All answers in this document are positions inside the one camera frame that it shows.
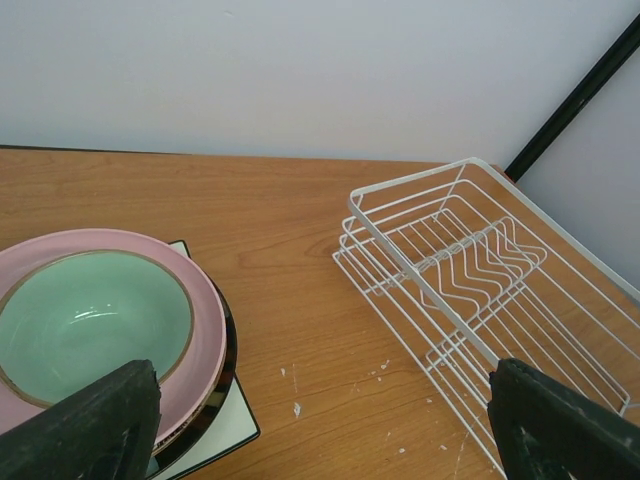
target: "table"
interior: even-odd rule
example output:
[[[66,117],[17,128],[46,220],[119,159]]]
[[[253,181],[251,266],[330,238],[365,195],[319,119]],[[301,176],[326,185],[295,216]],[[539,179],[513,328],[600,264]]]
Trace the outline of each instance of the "table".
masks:
[[[262,428],[189,478],[499,478],[330,256],[352,189],[433,166],[0,150],[0,249],[84,227],[189,242]]]

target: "white wire dish rack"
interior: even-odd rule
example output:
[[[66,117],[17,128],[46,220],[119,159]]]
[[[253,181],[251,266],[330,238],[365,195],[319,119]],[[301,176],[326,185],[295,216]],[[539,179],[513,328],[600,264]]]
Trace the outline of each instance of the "white wire dish rack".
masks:
[[[501,472],[486,414],[500,358],[640,423],[640,292],[488,164],[360,188],[349,208],[335,261]]]

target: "tabletop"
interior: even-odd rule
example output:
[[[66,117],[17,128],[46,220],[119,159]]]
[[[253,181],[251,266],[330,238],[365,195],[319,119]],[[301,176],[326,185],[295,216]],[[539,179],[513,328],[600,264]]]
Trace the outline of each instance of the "tabletop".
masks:
[[[189,243],[262,429],[193,480],[499,478],[331,258],[352,189],[433,166],[0,150],[0,249],[85,227]]]

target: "bowl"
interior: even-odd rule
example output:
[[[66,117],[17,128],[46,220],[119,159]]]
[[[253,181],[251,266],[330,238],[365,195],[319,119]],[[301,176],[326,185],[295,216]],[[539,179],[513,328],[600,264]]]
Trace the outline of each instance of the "bowl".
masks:
[[[72,254],[0,298],[0,380],[41,406],[130,360],[151,360],[162,382],[192,332],[189,295],[162,265],[122,251]]]
[[[154,451],[159,451],[175,438],[172,433],[176,429],[193,418],[222,371],[227,342],[222,302],[198,265],[166,243],[139,233],[100,228],[66,230],[0,251],[0,298],[16,289],[16,284],[30,272],[40,271],[61,258],[96,250],[128,252],[156,263],[178,279],[191,299],[191,341],[182,360],[160,385],[161,417],[154,446]],[[0,382],[0,435],[44,408]]]

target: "pink plate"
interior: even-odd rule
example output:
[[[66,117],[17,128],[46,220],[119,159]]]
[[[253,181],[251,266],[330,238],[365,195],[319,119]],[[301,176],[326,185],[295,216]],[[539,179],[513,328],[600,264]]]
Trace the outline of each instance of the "pink plate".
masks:
[[[34,238],[0,252],[0,298],[30,271],[73,253],[113,249],[144,255],[186,287],[194,313],[193,336],[182,361],[160,386],[156,445],[190,419],[215,387],[222,369],[226,329],[222,302],[204,272],[172,247],[145,235],[109,229],[68,230]],[[0,382],[0,434],[42,411]]]

